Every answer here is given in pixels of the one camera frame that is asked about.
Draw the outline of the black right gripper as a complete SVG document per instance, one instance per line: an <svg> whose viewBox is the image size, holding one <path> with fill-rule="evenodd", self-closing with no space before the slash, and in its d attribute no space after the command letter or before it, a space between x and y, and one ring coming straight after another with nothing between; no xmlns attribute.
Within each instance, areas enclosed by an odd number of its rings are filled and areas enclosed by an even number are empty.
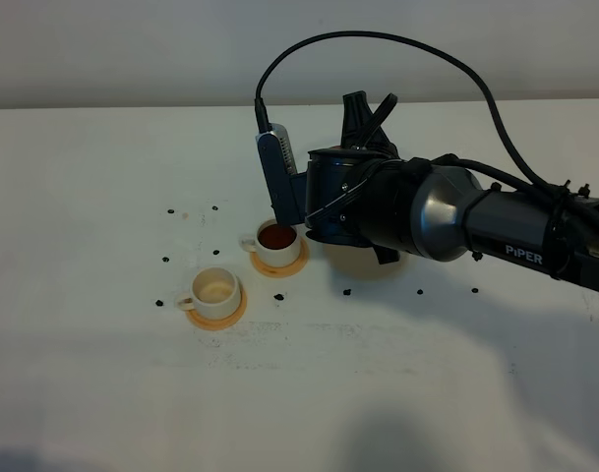
<svg viewBox="0 0 599 472"><path fill-rule="evenodd" d="M363 90L343 97L340 146L309 152L307 236L323 244L372 247L380 265L400 261L400 189L406 161L382 129L397 105L389 93L372 111Z"/></svg>

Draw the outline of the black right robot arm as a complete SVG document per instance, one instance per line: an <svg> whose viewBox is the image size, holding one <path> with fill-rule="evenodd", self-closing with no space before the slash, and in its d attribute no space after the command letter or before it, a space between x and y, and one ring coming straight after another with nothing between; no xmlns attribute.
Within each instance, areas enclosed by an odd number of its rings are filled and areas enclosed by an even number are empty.
<svg viewBox="0 0 599 472"><path fill-rule="evenodd" d="M382 265L489 255L599 292L599 199L587 189L545 191L454 154L404 160L382 128L395 96L376 110L361 91L343 103L340 144L309 157L310 239L370 248Z"/></svg>

